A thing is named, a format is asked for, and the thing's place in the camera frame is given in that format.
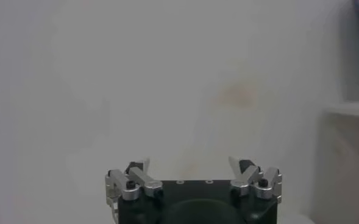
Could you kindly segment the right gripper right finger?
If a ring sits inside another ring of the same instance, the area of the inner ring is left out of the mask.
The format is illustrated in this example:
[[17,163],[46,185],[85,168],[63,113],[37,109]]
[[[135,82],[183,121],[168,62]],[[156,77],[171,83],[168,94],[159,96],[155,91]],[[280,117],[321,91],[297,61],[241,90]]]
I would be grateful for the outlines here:
[[249,159],[238,159],[229,157],[229,164],[234,174],[230,181],[232,189],[238,191],[240,197],[254,194],[261,200],[276,198],[278,203],[282,202],[282,174],[275,167],[262,171]]

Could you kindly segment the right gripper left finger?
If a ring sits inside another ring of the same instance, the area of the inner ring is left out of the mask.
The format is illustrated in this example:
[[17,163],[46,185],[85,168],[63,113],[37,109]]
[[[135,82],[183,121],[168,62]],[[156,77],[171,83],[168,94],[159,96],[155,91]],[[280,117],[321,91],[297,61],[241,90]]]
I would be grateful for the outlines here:
[[150,159],[131,161],[124,171],[109,170],[105,175],[106,203],[114,205],[120,198],[136,201],[142,195],[159,199],[163,195],[163,182],[148,175]]

